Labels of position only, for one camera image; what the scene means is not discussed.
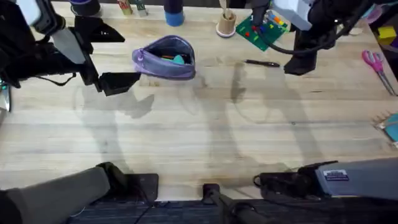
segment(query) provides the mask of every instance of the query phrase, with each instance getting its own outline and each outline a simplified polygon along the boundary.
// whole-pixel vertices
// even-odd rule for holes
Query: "blue cup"
[[[169,26],[176,27],[184,23],[182,0],[164,0],[164,12]]]

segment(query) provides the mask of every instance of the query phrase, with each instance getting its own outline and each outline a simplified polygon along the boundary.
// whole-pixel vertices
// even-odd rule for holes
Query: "wooden pencil holder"
[[[231,12],[230,18],[225,18],[224,13],[222,13],[216,27],[217,34],[224,38],[232,37],[235,34],[235,22],[236,15],[233,12]]]

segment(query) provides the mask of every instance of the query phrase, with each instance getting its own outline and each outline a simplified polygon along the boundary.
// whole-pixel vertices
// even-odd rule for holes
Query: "black pen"
[[[275,62],[259,62],[259,61],[256,61],[256,60],[246,60],[245,62],[253,64],[253,65],[262,65],[262,66],[265,66],[265,67],[272,67],[272,68],[279,68],[280,67],[280,65],[278,63],[275,63]]]

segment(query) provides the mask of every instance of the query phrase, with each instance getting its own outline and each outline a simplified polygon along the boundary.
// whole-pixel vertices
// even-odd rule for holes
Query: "sticker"
[[[325,170],[323,175],[327,181],[349,181],[345,170]]]

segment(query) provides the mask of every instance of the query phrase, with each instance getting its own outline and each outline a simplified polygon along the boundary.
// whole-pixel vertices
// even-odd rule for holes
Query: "pink scissors handle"
[[[381,54],[373,53],[370,50],[364,50],[362,52],[362,58],[368,65],[372,66],[375,72],[383,71],[383,60]]]

